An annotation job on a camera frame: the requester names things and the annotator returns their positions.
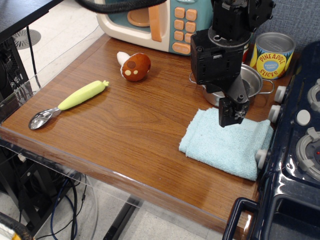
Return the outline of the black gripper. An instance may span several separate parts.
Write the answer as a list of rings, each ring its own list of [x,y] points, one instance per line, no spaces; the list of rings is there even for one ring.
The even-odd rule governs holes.
[[[241,124],[248,112],[249,97],[241,79],[245,45],[251,40],[246,32],[238,39],[226,39],[212,28],[191,36],[191,71],[198,85],[209,94],[223,92],[219,100],[221,127]]]

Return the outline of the red can behind arm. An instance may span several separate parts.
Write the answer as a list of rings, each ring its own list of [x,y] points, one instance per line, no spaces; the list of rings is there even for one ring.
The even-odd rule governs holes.
[[[249,41],[243,48],[242,63],[245,63],[247,59],[250,46],[251,46],[251,41]]]

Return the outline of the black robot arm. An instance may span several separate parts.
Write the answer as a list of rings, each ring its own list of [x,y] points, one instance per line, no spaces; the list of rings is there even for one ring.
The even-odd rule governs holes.
[[[191,37],[191,70],[207,93],[223,92],[219,125],[241,124],[249,106],[249,87],[241,77],[245,45],[272,19],[273,0],[213,0],[212,25]]]

